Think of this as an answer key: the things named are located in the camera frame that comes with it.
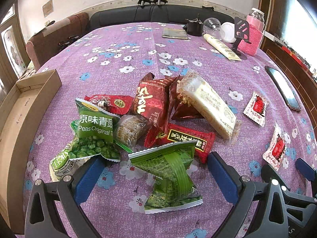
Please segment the black phone stand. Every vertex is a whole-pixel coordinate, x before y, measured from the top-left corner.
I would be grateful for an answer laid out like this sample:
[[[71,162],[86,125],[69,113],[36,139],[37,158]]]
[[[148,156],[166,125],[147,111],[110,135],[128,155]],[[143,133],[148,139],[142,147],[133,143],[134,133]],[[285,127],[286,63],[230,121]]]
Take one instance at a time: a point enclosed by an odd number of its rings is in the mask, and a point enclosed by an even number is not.
[[[232,45],[232,51],[242,60],[246,60],[247,57],[238,50],[240,42],[243,40],[247,44],[251,44],[249,41],[249,23],[239,17],[234,18],[234,44]]]

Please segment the black clamp on sofa left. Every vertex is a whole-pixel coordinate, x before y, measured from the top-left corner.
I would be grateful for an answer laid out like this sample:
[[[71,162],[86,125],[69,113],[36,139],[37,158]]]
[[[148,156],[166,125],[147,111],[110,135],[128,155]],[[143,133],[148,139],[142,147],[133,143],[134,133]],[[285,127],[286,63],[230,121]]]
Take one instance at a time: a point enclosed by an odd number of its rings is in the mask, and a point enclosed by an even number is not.
[[[145,6],[146,3],[151,3],[151,0],[138,0],[137,4],[142,8]]]

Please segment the black clamp on sofa right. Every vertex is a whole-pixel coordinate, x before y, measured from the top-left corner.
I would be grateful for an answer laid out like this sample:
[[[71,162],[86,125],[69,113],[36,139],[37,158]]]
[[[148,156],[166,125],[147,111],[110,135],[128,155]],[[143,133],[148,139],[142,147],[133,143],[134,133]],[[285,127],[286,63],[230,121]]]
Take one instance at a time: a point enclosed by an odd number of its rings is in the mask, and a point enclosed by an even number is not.
[[[167,0],[153,0],[153,3],[156,4],[157,6],[161,6],[162,4],[167,4]]]

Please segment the red round-logo candy packet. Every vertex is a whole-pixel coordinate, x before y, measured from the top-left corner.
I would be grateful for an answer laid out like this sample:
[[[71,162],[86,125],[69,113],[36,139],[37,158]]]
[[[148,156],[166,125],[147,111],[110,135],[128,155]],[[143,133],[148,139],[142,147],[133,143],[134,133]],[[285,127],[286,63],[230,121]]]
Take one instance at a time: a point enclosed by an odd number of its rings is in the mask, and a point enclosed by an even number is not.
[[[85,96],[84,99],[109,113],[118,115],[127,114],[134,101],[133,97],[124,95],[92,95]]]

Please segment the black smartphone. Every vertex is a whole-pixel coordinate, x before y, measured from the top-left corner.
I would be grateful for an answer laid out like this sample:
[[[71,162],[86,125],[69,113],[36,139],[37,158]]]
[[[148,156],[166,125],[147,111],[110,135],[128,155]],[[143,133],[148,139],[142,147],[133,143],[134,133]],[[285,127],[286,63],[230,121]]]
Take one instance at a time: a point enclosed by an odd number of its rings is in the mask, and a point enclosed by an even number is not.
[[[292,111],[300,112],[301,107],[283,75],[278,70],[269,66],[265,66],[265,71],[273,80],[288,108]]]

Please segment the white red sachet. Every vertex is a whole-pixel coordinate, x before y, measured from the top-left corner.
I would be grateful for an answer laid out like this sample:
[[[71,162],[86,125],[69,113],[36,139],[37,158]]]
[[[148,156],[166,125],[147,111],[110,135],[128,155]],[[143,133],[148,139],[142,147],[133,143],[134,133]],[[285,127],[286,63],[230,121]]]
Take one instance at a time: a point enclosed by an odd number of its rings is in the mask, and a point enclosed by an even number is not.
[[[261,94],[254,91],[250,101],[243,111],[243,114],[263,127],[265,125],[267,106],[268,101]]]
[[[275,123],[275,129],[268,149],[263,153],[262,158],[270,164],[275,171],[279,170],[286,151],[286,142],[282,135],[280,126]]]

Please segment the long beige cracker pack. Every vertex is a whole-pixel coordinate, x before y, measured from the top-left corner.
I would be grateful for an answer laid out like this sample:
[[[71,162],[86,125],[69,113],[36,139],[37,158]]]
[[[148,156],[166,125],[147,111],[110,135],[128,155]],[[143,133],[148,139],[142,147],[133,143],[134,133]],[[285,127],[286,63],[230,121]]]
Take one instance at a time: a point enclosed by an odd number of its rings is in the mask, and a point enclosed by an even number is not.
[[[217,92],[195,70],[189,70],[177,84],[180,93],[229,144],[237,143],[242,121]]]

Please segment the white green sunflower seed bag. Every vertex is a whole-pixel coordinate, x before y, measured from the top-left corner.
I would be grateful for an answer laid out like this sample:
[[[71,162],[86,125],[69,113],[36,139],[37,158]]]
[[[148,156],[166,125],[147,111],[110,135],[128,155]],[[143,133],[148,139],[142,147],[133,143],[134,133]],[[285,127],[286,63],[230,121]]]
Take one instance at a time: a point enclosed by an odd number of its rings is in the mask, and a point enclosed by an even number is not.
[[[71,145],[68,143],[66,147],[60,151],[49,163],[49,172],[52,182],[58,182],[65,175],[73,175],[79,169],[87,158],[79,160],[70,160],[69,152]]]

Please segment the dark red gold-print packet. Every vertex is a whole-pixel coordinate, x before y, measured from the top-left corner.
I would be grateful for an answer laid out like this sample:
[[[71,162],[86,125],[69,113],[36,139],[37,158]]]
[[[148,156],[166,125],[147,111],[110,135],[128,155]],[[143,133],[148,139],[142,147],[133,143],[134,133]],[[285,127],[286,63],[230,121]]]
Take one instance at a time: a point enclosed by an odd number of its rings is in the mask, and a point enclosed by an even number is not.
[[[161,132],[167,133],[169,86],[176,77],[165,79],[154,79],[154,77],[154,74],[148,73],[140,80],[131,112],[143,116]]]

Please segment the brown cake clear packet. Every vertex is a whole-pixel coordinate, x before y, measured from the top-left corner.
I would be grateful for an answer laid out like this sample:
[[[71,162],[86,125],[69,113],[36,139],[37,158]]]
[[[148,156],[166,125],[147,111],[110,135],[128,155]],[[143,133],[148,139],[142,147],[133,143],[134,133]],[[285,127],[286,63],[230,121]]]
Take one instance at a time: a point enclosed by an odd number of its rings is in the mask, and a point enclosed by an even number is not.
[[[139,138],[151,127],[151,123],[141,115],[123,115],[115,125],[115,143],[128,153],[132,153]]]

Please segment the black small box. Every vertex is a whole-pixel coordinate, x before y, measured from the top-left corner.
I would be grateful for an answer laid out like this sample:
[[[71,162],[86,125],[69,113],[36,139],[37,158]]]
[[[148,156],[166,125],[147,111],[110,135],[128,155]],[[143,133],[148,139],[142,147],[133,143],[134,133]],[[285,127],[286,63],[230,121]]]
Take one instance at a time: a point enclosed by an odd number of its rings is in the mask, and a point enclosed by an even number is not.
[[[199,19],[199,14],[195,19],[187,19],[187,23],[183,26],[183,29],[188,35],[191,36],[202,36],[203,33],[203,22]]]

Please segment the wooden cabinet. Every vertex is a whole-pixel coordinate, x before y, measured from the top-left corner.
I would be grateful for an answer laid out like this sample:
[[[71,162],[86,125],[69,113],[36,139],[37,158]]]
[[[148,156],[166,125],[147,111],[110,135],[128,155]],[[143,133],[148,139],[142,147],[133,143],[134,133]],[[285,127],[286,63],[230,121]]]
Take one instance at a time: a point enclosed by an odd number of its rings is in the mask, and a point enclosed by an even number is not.
[[[284,19],[284,0],[259,0],[258,8],[265,13],[265,30],[275,35]],[[316,132],[316,82],[309,69],[287,49],[265,37],[261,49],[273,59],[295,87]]]

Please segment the red bar snack packet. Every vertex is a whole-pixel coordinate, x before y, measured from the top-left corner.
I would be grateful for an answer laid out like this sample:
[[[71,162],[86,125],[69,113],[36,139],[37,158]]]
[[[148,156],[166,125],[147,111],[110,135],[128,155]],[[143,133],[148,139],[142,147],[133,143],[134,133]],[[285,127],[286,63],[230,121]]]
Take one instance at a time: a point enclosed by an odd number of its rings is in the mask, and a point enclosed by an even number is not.
[[[152,127],[146,135],[144,146],[151,148],[172,142],[196,141],[195,155],[199,157],[201,163],[206,163],[215,137],[215,132],[205,133],[169,123],[167,134],[161,132],[156,127]]]

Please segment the green peas snack bag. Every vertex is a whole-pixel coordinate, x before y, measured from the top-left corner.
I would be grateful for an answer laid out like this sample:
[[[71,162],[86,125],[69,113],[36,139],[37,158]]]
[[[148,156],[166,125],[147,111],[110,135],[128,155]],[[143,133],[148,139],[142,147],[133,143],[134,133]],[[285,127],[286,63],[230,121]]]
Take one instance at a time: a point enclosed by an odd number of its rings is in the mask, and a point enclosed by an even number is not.
[[[112,162],[120,162],[113,138],[115,124],[120,117],[84,99],[75,99],[79,120],[75,136],[70,144],[70,160],[101,155]]]

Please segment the green striped snack bag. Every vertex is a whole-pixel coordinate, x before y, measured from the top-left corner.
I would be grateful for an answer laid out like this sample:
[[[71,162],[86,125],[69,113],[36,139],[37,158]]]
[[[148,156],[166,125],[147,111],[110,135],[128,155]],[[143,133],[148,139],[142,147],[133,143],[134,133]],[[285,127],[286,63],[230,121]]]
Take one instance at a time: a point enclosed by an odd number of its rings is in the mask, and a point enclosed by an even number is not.
[[[128,155],[132,165],[154,175],[155,184],[144,210],[146,214],[179,211],[203,204],[187,169],[197,141],[172,142]]]

